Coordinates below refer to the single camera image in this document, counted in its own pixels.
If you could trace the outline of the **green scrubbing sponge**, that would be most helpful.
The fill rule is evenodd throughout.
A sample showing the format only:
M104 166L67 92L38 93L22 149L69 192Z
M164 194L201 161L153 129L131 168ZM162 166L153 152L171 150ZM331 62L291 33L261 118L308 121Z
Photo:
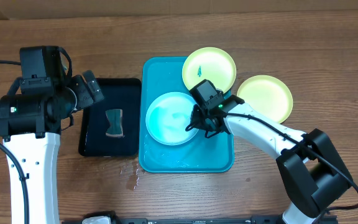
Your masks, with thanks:
M106 136L111 138L122 138L124 136L122 127L122 109L112 109L106 111L109 127Z

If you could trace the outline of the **light blue plate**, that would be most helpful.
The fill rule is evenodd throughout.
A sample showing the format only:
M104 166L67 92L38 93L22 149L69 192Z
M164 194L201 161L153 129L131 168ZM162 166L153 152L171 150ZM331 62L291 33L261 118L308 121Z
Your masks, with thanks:
M194 99L182 92L165 93L156 98L146 112L149 134L159 143L177 146L190 141L198 132L187 131L195 105Z

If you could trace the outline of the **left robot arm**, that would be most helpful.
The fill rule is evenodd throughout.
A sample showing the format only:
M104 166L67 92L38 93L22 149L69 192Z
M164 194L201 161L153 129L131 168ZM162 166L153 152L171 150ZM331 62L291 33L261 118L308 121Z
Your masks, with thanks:
M62 120L103 100L88 70L74 75L58 46L20 49L22 75L0 99L0 137L7 150L12 223L59 223L57 157Z

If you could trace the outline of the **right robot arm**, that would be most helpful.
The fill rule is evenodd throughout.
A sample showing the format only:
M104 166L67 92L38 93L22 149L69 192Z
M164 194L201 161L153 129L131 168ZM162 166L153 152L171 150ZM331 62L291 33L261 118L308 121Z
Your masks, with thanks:
M291 129L256 112L243 99L225 98L209 80L190 89L196 101L186 127L206 138L227 133L250 142L276 161L291 204L282 223L317 223L352 184L352 176L329 136Z

